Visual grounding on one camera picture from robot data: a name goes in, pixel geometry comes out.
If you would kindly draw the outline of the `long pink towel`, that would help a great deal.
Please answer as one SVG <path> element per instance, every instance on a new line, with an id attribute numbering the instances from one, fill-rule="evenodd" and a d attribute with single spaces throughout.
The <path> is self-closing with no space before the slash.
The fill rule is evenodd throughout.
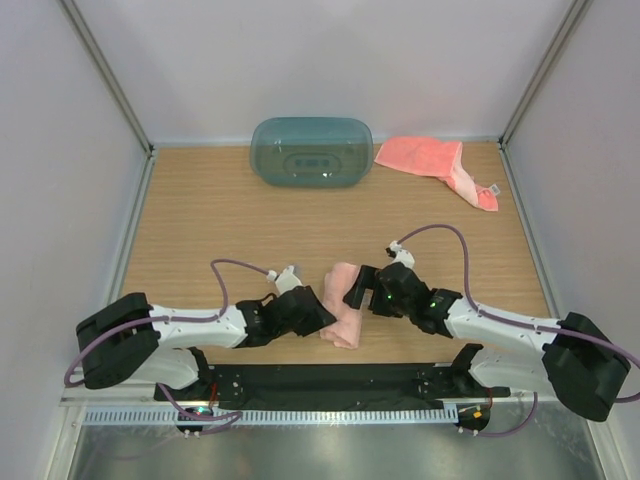
<path id="1" fill-rule="evenodd" d="M 344 302 L 344 297 L 355 285 L 359 273 L 356 265 L 338 262 L 324 277 L 322 304 L 336 322 L 320 330 L 320 337 L 335 347 L 354 350 L 359 346 L 362 313 Z"/>

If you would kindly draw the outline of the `teal translucent plastic bin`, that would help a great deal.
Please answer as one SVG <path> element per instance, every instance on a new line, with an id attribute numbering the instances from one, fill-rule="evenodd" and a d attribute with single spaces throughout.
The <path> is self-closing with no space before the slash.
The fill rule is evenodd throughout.
<path id="1" fill-rule="evenodd" d="M 277 187 L 347 188 L 373 165 L 373 138 L 360 120 L 343 117 L 276 117 L 254 130 L 253 172 Z"/>

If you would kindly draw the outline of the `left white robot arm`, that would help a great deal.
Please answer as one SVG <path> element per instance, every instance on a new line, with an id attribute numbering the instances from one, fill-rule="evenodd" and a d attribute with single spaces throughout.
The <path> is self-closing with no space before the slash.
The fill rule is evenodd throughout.
<path id="1" fill-rule="evenodd" d="M 152 305 L 136 292 L 77 325 L 83 385 L 99 390 L 137 379 L 199 400 L 212 386 L 199 347 L 263 347 L 286 334 L 306 337 L 336 322 L 309 286 L 212 310 Z"/>

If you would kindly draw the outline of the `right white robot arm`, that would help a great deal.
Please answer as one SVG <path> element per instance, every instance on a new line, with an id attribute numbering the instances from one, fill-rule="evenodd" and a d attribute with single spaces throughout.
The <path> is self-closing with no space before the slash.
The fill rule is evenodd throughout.
<path id="1" fill-rule="evenodd" d="M 571 412 L 603 422 L 631 369 L 586 316 L 535 318 L 472 304 L 460 292 L 431 289 L 400 262 L 361 267 L 343 301 L 385 317 L 406 317 L 421 331 L 465 341 L 450 372 L 453 389 L 472 396 L 505 387 L 554 396 Z"/>

